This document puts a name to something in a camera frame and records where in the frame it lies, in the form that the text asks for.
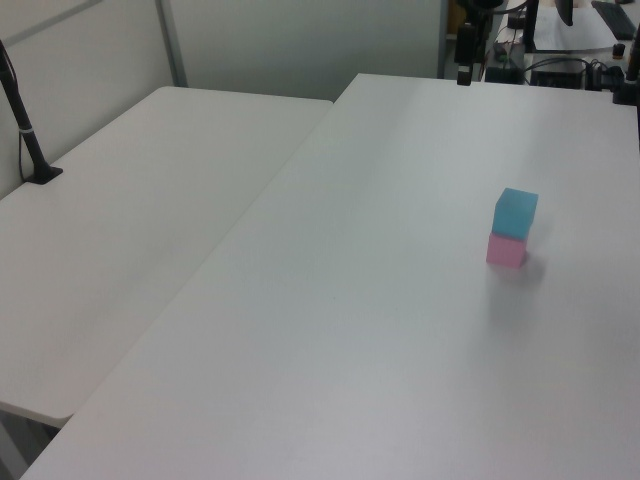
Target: computer monitor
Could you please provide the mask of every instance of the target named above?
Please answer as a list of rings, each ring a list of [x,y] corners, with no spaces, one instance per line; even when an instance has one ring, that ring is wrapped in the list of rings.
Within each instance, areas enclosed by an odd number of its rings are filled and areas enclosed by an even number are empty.
[[[556,8],[562,21],[568,25],[573,25],[573,0],[556,0]]]

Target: table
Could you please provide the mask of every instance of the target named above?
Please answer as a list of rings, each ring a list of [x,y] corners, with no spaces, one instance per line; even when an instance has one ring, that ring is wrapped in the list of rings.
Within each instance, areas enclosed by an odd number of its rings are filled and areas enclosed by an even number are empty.
[[[163,88],[0,202],[0,408],[62,426],[330,102]]]
[[[359,75],[24,479],[639,478],[634,119]]]

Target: white table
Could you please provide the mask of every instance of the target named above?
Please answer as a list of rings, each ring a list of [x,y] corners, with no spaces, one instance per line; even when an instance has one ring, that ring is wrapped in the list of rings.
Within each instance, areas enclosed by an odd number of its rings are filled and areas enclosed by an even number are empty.
[[[61,426],[330,107],[163,88],[0,202],[0,409]]]
[[[24,479],[640,478],[639,212],[633,108],[359,76]]]

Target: stacked cubes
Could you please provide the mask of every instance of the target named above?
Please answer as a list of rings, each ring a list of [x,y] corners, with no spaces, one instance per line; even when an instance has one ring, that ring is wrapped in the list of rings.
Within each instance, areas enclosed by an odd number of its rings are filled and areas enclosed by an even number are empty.
[[[527,237],[538,205],[538,195],[505,188],[496,203],[489,236],[487,262],[520,268],[527,253]]]

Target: wall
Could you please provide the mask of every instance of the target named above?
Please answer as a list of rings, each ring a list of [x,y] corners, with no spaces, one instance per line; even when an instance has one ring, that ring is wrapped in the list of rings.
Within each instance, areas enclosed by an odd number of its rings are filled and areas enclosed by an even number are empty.
[[[103,0],[7,51],[49,163],[173,84],[154,0]],[[18,130],[2,92],[0,198],[20,184],[17,157]],[[23,164],[28,173],[28,154]]]
[[[444,46],[440,0],[163,3],[190,87],[335,101],[361,72],[435,77]]]

